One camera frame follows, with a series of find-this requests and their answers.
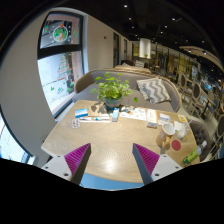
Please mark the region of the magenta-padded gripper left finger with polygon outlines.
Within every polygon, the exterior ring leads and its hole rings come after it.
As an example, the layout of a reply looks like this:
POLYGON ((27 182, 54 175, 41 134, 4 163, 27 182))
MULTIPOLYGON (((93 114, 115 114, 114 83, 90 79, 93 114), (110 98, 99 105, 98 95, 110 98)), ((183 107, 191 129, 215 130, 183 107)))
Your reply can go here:
POLYGON ((87 143, 66 155, 54 156, 42 169, 79 185, 90 155, 91 144, 87 143))

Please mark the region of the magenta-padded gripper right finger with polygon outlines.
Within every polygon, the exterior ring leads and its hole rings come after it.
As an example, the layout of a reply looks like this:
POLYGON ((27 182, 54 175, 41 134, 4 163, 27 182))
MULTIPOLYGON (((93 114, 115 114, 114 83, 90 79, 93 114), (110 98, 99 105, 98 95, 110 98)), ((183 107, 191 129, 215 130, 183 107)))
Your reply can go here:
POLYGON ((182 169, 182 167, 167 154, 158 155, 136 143, 133 144, 132 153, 145 185, 182 169))

